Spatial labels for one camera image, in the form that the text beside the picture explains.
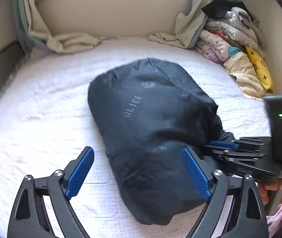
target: black fabric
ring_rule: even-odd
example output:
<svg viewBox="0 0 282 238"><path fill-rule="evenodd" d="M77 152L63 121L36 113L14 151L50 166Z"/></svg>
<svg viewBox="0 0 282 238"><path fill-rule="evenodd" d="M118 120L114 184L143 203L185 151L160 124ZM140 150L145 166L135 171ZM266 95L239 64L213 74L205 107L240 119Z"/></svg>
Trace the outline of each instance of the black fabric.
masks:
<svg viewBox="0 0 282 238"><path fill-rule="evenodd" d="M211 3L207 4L202 8L202 11L210 18L214 20L223 19L227 11L230 11L232 7L239 7L244 9L253 20L248 9L243 2L230 2L227 0L213 0Z"/></svg>
<svg viewBox="0 0 282 238"><path fill-rule="evenodd" d="M145 59L98 76L88 103L123 201L137 221L166 225L202 203L182 164L192 146L232 140L218 106L178 64Z"/></svg>

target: yellow pillow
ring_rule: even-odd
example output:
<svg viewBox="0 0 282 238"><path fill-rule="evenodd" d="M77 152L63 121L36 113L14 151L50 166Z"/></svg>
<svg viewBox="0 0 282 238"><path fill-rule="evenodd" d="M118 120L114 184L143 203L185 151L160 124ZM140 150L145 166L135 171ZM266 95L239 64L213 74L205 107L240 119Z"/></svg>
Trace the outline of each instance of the yellow pillow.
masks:
<svg viewBox="0 0 282 238"><path fill-rule="evenodd" d="M267 65L265 64L264 59L252 48L246 47L246 49L247 49L248 57L254 66L254 69L258 75L258 78L262 86L266 90L274 92L273 79L269 72L269 69L267 68Z"/></svg>

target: mattress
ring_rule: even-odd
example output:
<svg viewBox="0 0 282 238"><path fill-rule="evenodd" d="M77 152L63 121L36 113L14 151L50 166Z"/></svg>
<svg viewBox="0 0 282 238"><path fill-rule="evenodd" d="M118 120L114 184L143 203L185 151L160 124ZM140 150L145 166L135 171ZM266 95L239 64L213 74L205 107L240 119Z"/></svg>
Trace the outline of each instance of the mattress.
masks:
<svg viewBox="0 0 282 238"><path fill-rule="evenodd" d="M143 38L113 38L93 50L56 55L35 52L0 100L0 237L6 237L16 193L26 174L45 177L64 169L85 146L95 162L71 204L92 238L181 238L202 206L173 217L167 226L138 223L124 205L105 155L105 146L87 103L89 83L114 67L144 58L180 64L219 105L225 131L235 138L270 136L261 101L246 99L220 64L193 49L184 50ZM63 237L48 197L45 204L55 235ZM221 234L222 224L214 233Z"/></svg>

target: stack of blankets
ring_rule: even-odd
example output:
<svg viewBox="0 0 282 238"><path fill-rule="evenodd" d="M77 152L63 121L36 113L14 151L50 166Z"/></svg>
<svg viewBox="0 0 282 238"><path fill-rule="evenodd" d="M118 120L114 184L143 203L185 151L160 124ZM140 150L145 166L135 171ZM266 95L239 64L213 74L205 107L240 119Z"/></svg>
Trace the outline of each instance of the stack of blankets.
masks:
<svg viewBox="0 0 282 238"><path fill-rule="evenodd" d="M214 0L202 10L209 18L194 49L208 60L223 64L245 97L261 99L274 92L264 62L267 41L259 20L242 2Z"/></svg>

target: metal screw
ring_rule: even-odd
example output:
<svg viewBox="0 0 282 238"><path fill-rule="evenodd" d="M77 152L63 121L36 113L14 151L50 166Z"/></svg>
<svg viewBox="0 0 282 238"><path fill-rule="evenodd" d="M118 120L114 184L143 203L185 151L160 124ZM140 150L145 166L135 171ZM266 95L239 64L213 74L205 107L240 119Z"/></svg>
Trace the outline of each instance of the metal screw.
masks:
<svg viewBox="0 0 282 238"><path fill-rule="evenodd" d="M31 180L31 179L32 179L32 176L29 176L29 175L24 176L24 180L25 180L25 181L29 181L29 180Z"/></svg>
<svg viewBox="0 0 282 238"><path fill-rule="evenodd" d="M246 175L246 179L249 180L249 181L252 180L253 179L252 175Z"/></svg>
<svg viewBox="0 0 282 238"><path fill-rule="evenodd" d="M63 175L64 174L64 171L63 170L56 170L55 172L54 172L54 175L55 176L61 176L61 175Z"/></svg>
<svg viewBox="0 0 282 238"><path fill-rule="evenodd" d="M222 171L221 170L215 170L214 172L213 172L213 174L215 175L215 176L221 176L222 175Z"/></svg>

